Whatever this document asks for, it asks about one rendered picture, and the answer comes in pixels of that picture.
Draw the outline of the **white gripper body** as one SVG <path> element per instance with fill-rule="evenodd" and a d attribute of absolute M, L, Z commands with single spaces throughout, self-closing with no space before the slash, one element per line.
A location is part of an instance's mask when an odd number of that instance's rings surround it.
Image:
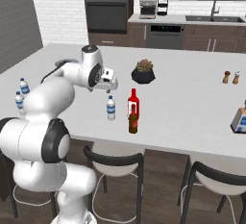
<path fill-rule="evenodd" d="M 104 77 L 99 81 L 96 87 L 99 89 L 104 89 L 106 93 L 110 93 L 112 90 L 117 90 L 118 80 L 116 76 L 113 76 L 111 79 Z"/>

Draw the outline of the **plastic water bottle blue label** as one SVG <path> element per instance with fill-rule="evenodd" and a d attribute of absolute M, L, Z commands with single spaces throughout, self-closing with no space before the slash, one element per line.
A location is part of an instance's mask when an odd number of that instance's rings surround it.
<path fill-rule="evenodd" d="M 114 120 L 115 119 L 115 102 L 112 99 L 112 96 L 109 96 L 109 100 L 107 102 L 107 114 L 108 114 L 108 120 Z"/>
<path fill-rule="evenodd" d="M 15 104 L 18 107 L 19 113 L 21 115 L 26 114 L 24 107 L 23 107 L 23 102 L 24 102 L 24 96 L 19 91 L 17 91 L 15 93 Z"/>
<path fill-rule="evenodd" d="M 30 92 L 29 85 L 23 78 L 20 79 L 20 89 L 23 95 L 27 95 Z"/>

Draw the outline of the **red glass bottle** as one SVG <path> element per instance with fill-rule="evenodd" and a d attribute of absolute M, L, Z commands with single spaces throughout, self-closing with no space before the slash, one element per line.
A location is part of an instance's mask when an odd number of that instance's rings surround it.
<path fill-rule="evenodd" d="M 128 98 L 128 113 L 132 112 L 132 106 L 135 106 L 136 117 L 139 117 L 139 99 L 135 88 L 132 89 L 131 96 Z"/>

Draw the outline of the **plant in black pot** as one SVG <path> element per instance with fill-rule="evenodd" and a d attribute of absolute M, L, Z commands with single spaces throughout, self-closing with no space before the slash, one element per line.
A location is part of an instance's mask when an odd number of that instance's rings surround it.
<path fill-rule="evenodd" d="M 156 79 L 153 66 L 151 61 L 141 60 L 132 72 L 132 79 L 139 84 L 150 84 Z"/>

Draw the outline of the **brown glass bottle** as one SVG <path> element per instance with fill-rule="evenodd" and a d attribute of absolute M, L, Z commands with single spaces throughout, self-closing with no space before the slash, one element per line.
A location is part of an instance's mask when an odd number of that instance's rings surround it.
<path fill-rule="evenodd" d="M 137 133 L 137 115 L 135 112 L 135 104 L 132 104 L 131 113 L 129 115 L 129 132 L 131 134 Z"/>

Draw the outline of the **black dishwasher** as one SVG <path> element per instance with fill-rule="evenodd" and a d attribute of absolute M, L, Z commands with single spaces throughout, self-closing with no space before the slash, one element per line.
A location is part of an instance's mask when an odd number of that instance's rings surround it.
<path fill-rule="evenodd" d="M 155 49 L 183 49 L 185 26 L 151 24 L 147 27 L 147 46 Z"/>

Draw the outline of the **brown base cupboards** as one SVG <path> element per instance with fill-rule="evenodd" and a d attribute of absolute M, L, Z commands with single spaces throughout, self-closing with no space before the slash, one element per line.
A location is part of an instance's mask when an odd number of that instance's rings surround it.
<path fill-rule="evenodd" d="M 246 26 L 185 24 L 178 33 L 152 32 L 156 26 L 129 23 L 127 34 L 89 33 L 90 44 L 205 52 L 246 53 Z"/>

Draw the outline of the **silver coffee machine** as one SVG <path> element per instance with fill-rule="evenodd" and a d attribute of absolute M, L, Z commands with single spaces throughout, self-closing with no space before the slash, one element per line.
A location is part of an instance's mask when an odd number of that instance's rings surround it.
<path fill-rule="evenodd" d="M 157 0 L 139 0 L 140 19 L 155 19 L 157 13 Z"/>

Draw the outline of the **black blender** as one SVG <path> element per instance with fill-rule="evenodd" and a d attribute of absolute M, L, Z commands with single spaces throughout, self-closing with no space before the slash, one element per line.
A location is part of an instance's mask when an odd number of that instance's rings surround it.
<path fill-rule="evenodd" d="M 168 11 L 168 0 L 158 0 L 157 15 L 166 16 Z"/>

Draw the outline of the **brown pepper shaker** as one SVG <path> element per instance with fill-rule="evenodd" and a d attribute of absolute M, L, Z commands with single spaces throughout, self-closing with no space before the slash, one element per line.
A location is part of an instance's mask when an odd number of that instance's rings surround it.
<path fill-rule="evenodd" d="M 225 76 L 223 78 L 223 83 L 224 84 L 227 84 L 229 82 L 229 76 L 231 75 L 231 72 L 230 71 L 225 71 Z"/>

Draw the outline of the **sink with tap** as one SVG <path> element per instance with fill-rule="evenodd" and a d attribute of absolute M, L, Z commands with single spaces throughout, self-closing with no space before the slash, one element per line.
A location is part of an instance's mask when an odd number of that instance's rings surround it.
<path fill-rule="evenodd" d="M 213 0 L 210 15 L 186 15 L 186 21 L 201 21 L 201 22 L 232 22 L 232 23 L 246 23 L 240 16 L 218 16 L 220 8 L 216 9 L 216 2 Z"/>

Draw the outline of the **blue and tan box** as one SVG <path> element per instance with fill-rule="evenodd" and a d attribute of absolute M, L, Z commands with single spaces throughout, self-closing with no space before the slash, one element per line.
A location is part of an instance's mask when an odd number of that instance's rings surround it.
<path fill-rule="evenodd" d="M 246 134 L 246 101 L 244 107 L 237 110 L 231 128 L 234 133 Z"/>

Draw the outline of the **black wall oven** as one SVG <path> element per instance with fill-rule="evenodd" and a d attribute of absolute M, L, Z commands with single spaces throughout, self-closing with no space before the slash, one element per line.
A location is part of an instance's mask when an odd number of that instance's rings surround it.
<path fill-rule="evenodd" d="M 127 0 L 85 0 L 85 6 L 90 33 L 127 33 Z"/>

